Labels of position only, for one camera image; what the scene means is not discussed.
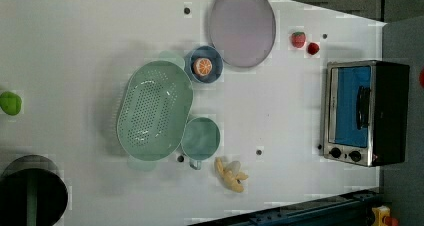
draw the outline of white table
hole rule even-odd
[[[213,1],[0,0],[0,89],[23,97],[20,115],[0,115],[1,169],[30,153],[52,159],[71,199],[57,225],[184,225],[378,186],[378,168],[326,160],[316,146],[327,62],[380,59],[383,24],[289,0],[270,0],[268,59],[193,84],[191,113],[220,126],[216,156],[241,161],[245,192],[223,187],[213,158],[200,171],[177,153],[151,172],[128,167],[115,121],[130,75],[162,50],[208,44]],[[318,55],[290,46],[296,29]]]

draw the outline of strawberry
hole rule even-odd
[[[424,69],[421,71],[421,74],[420,74],[420,84],[421,84],[421,87],[424,88]]]
[[[306,35],[304,32],[296,32],[291,36],[291,42],[294,47],[302,48],[305,45]]]
[[[319,51],[319,45],[316,43],[310,43],[308,46],[308,53],[310,55],[315,55]]]

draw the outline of toaster oven knob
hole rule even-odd
[[[359,162],[361,160],[361,153],[359,153],[358,151],[353,151],[352,153],[349,154],[349,157],[352,159],[353,162]]]
[[[333,149],[330,150],[330,154],[334,158],[339,158],[340,155],[342,155],[342,151],[340,151],[340,149],[338,149],[338,148],[333,148]]]

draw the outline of purple plate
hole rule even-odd
[[[275,17],[268,0],[216,0],[209,33],[230,65],[253,67],[271,52]]]

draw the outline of orange food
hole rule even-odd
[[[194,61],[193,70],[197,76],[204,77],[212,71],[212,62],[207,58],[198,58]]]

